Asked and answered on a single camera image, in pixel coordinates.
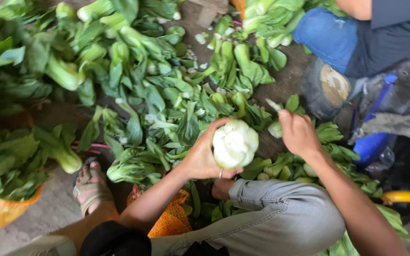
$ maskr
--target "black cloth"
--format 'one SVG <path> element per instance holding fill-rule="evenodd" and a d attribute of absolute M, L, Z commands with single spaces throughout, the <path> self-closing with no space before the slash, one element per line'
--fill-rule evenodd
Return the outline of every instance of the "black cloth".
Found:
<path fill-rule="evenodd" d="M 127 228 L 115 221 L 101 223 L 83 241 L 80 256 L 151 256 L 151 241 L 141 230 Z M 206 242 L 195 242 L 183 256 L 229 256 Z"/>
<path fill-rule="evenodd" d="M 372 20 L 358 21 L 359 41 L 345 76 L 374 76 L 410 56 L 410 0 L 373 0 Z"/>

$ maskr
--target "person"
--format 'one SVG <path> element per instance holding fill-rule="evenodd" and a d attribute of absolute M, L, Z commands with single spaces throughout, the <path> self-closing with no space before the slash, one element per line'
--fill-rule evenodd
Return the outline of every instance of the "person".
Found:
<path fill-rule="evenodd" d="M 77 185 L 86 181 L 86 185 L 92 186 L 82 187 L 77 199 L 88 205 L 87 209 L 83 208 L 88 215 L 9 255 L 306 256 L 332 246 L 345 229 L 363 256 L 409 255 L 390 223 L 323 151 L 311 119 L 287 110 L 280 111 L 279 118 L 287 148 L 305 159 L 330 194 L 312 183 L 232 180 L 242 168 L 222 170 L 214 162 L 211 151 L 214 132 L 231 119 L 223 118 L 212 122 L 184 160 L 121 215 L 104 196 L 87 203 L 97 193 L 96 189 L 109 191 L 105 189 L 104 179 L 96 174 L 100 171 L 97 162 L 84 167 Z M 220 176 L 214 182 L 213 197 L 230 199 L 235 207 L 251 212 L 230 216 L 183 235 L 152 239 L 146 236 L 189 179 Z"/>
<path fill-rule="evenodd" d="M 310 9 L 294 41 L 349 78 L 373 77 L 410 57 L 410 0 L 336 0 L 348 17 Z"/>

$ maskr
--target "concrete floor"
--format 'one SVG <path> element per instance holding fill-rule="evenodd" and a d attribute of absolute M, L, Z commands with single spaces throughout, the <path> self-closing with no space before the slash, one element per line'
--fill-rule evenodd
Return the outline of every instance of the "concrete floor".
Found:
<path fill-rule="evenodd" d="M 60 1 L 49 1 L 49 4 L 54 5 L 58 2 Z M 93 0 L 70 0 L 66 2 L 79 8 L 89 2 L 93 2 Z M 200 45 L 194 39 L 195 34 L 207 31 L 196 24 L 200 9 L 199 5 L 188 1 L 185 2 L 181 10 L 182 20 L 169 22 L 166 24 L 166 27 L 173 25 L 183 26 L 187 32 L 184 41 L 191 45 L 192 50 L 198 56 L 198 60 L 206 63 L 210 59 L 212 50 L 207 49 L 206 45 Z M 301 94 L 299 81 L 311 58 L 304 53 L 302 45 L 295 43 L 289 47 L 283 47 L 281 51 L 288 56 L 288 63 L 282 71 L 271 73 L 276 82 L 268 85 L 259 85 L 254 90 L 254 98 L 272 114 L 274 112 L 265 103 L 264 99 L 270 97 L 275 102 L 286 102 L 290 95 L 294 93 Z M 304 99 L 302 99 L 301 103 L 306 108 Z M 98 104 L 109 107 L 114 105 L 112 98 L 103 95 L 98 98 Z M 346 137 L 349 134 L 351 111 L 352 108 L 346 106 L 337 119 L 339 128 Z M 93 111 L 88 108 L 67 103 L 51 103 L 44 105 L 41 111 L 32 110 L 36 123 L 45 122 L 57 125 L 65 122 L 74 122 L 79 129 L 77 134 L 83 131 L 92 114 Z M 259 139 L 260 147 L 257 153 L 259 157 L 274 159 L 278 152 L 286 151 L 282 140 L 271 137 L 268 132 L 260 134 Z M 99 156 L 99 160 L 105 168 L 111 165 L 113 158 L 111 154 L 104 152 Z M 51 174 L 51 177 L 45 184 L 39 201 L 30 206 L 20 218 L 0 230 L 0 255 L 23 246 L 32 238 L 62 228 L 81 218 L 80 207 L 72 196 L 72 175 L 66 174 L 53 161 L 47 163 L 46 170 Z M 126 206 L 126 198 L 130 193 L 131 185 L 128 183 L 112 183 L 109 186 L 116 199 L 118 210 L 122 211 Z"/>

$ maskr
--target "wrist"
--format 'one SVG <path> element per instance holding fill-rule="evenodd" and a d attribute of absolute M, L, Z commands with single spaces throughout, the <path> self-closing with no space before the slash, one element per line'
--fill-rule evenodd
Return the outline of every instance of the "wrist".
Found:
<path fill-rule="evenodd" d="M 185 165 L 182 165 L 181 163 L 177 167 L 175 167 L 171 172 L 175 173 L 175 176 L 177 176 L 177 178 L 179 178 L 184 183 L 193 178 L 190 175 L 191 172 L 188 171 Z"/>
<path fill-rule="evenodd" d="M 331 160 L 330 155 L 324 151 L 323 149 L 320 150 L 311 150 L 306 152 L 303 156 L 301 156 L 312 168 L 314 165 L 326 165 L 329 164 Z"/>

